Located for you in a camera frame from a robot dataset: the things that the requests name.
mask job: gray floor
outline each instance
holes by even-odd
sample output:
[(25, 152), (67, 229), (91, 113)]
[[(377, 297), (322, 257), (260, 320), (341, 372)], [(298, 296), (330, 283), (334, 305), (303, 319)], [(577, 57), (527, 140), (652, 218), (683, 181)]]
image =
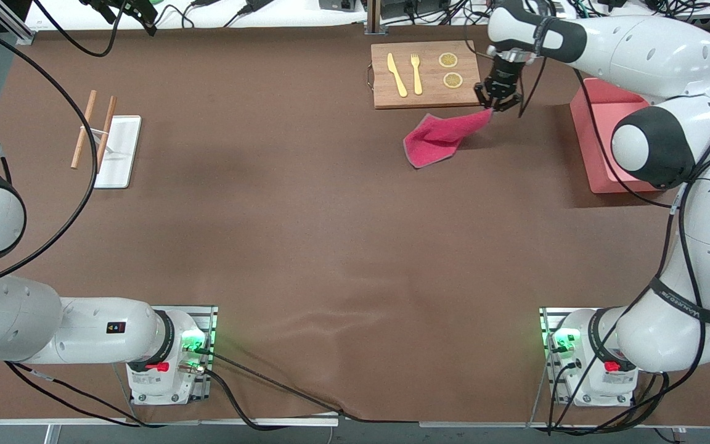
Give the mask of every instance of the gray floor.
[[(0, 47), (0, 93), (4, 85), (12, 54)], [(18, 166), (12, 165), (14, 171)], [(670, 436), (670, 430), (663, 430)], [(45, 437), (45, 426), (0, 426), (0, 444), (38, 444)], [(160, 430), (129, 429), (118, 426), (65, 426), (59, 435), (60, 444), (82, 444), (105, 442), (106, 444), (228, 444), (281, 443), (281, 444), (325, 444), (330, 429), (326, 427), (295, 427), (278, 432), (254, 432), (245, 426), (172, 426)], [(527, 444), (548, 442), (549, 444), (581, 442), (582, 444), (663, 444), (653, 430), (634, 429), (614, 435), (589, 436), (575, 438), (566, 435), (554, 435), (547, 438), (537, 430), (509, 428), (448, 428), (426, 429), (414, 424), (358, 424), (341, 421), (333, 430), (332, 442), (335, 444), (451, 444), (495, 443)], [(710, 443), (710, 430), (690, 429), (687, 442), (694, 444)]]

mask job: wooden cutting board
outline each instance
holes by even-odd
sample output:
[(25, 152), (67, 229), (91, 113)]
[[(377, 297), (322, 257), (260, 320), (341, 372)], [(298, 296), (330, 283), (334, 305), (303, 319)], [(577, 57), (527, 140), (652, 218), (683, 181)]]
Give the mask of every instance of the wooden cutting board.
[[(440, 54), (451, 52), (459, 58), (456, 67), (443, 68)], [(399, 76), (407, 96), (400, 97), (394, 74), (388, 70), (388, 53), (394, 54)], [(416, 96), (412, 81), (410, 55), (420, 56), (418, 72), (423, 94)], [(425, 107), (469, 107), (478, 105), (473, 85), (482, 81), (478, 72), (476, 54), (470, 52), (463, 40), (446, 42), (377, 43), (372, 45), (372, 68), (374, 70), (375, 109), (425, 109)], [(447, 73), (459, 73), (462, 86), (453, 89), (443, 84)]]

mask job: yellow knife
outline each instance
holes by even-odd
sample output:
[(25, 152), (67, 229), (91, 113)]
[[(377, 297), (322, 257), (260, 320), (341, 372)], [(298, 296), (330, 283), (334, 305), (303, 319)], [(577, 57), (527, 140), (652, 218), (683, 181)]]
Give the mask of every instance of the yellow knife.
[(407, 88), (404, 87), (402, 83), (402, 78), (399, 76), (399, 72), (396, 70), (396, 62), (394, 62), (394, 54), (388, 53), (388, 70), (394, 73), (394, 79), (396, 79), (396, 87), (399, 90), (399, 95), (402, 97), (407, 96)]

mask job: wooden stick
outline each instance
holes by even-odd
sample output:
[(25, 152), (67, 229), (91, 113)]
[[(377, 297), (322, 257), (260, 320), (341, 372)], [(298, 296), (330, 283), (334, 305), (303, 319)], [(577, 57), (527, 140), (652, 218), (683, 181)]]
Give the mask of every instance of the wooden stick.
[(100, 137), (98, 146), (98, 170), (102, 162), (104, 162), (104, 154), (106, 154), (106, 143), (108, 142), (108, 134), (111, 130), (111, 120), (113, 120), (113, 109), (116, 107), (116, 98), (111, 96), (109, 101), (109, 110), (106, 112), (106, 123), (104, 123), (104, 135)]
[[(92, 109), (95, 107), (95, 98), (98, 96), (98, 92), (96, 90), (91, 90), (89, 92), (89, 101), (87, 101), (87, 109), (84, 111), (84, 118), (89, 121), (89, 119), (92, 117)], [(86, 131), (84, 131), (84, 128), (81, 129), (78, 133), (78, 141), (76, 142), (76, 150), (73, 151), (73, 162), (70, 163), (70, 168), (77, 170), (78, 169), (78, 161), (81, 160), (81, 147), (84, 145), (84, 136), (86, 135)]]

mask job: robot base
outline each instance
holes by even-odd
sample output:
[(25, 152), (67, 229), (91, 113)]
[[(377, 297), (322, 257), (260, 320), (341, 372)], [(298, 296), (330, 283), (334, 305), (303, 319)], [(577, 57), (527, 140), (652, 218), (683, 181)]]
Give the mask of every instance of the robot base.
[[(567, 349), (564, 352), (552, 353), (554, 374), (550, 378), (557, 376), (561, 368), (569, 364), (575, 365), (574, 368), (563, 371), (561, 380), (565, 384), (558, 385), (559, 397), (556, 400), (558, 404), (561, 403), (560, 399), (568, 400), (570, 394), (574, 393), (574, 389), (583, 378), (584, 371), (594, 358), (594, 350), (588, 338), (588, 326), (594, 314), (594, 310), (575, 310), (561, 321), (557, 331), (547, 336), (550, 350), (560, 347)], [(636, 368), (631, 371), (607, 371), (604, 362), (597, 358), (574, 396), (574, 405), (630, 407), (632, 393), (637, 387), (637, 373), (639, 371)]]
[(169, 356), (164, 362), (169, 364), (167, 371), (150, 368), (136, 372), (130, 366), (128, 383), (135, 405), (175, 405), (187, 404), (197, 373), (189, 368), (199, 364), (200, 356), (187, 348), (205, 344), (205, 334), (189, 314), (180, 310), (167, 310), (166, 314), (174, 323), (174, 343)]

